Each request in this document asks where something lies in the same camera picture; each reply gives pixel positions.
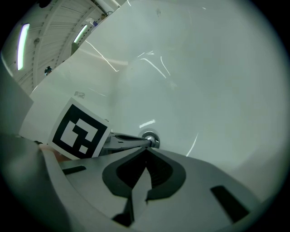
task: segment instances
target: glossy white surface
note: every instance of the glossy white surface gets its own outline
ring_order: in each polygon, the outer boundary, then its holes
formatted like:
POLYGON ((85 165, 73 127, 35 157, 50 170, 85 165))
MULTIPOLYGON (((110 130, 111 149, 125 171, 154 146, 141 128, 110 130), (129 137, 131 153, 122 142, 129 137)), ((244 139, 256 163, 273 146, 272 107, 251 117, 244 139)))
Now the glossy white surface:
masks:
POLYGON ((161 149, 210 162, 264 200, 286 163, 283 48, 251 5, 171 2, 129 1, 110 15, 33 91, 20 134, 46 142, 74 97, 113 131, 154 130, 161 149))

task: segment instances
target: black rectangular cutout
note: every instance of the black rectangular cutout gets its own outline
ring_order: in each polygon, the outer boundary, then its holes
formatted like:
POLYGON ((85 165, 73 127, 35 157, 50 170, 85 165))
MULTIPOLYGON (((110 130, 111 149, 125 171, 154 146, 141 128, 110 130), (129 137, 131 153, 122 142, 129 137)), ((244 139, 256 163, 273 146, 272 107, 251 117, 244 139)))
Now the black rectangular cutout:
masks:
POLYGON ((241 220, 243 217, 249 214, 249 211, 238 202, 237 199, 223 186, 216 186, 210 189, 219 201, 223 209, 227 212, 227 215, 231 218, 232 222, 235 223, 241 220))
POLYGON ((73 168, 69 168, 69 169, 63 169, 63 173, 65 175, 68 175, 68 174, 72 174, 72 173, 75 173, 75 172, 80 172, 80 171, 83 171, 83 170, 86 170, 85 166, 77 166, 77 167, 73 167, 73 168))

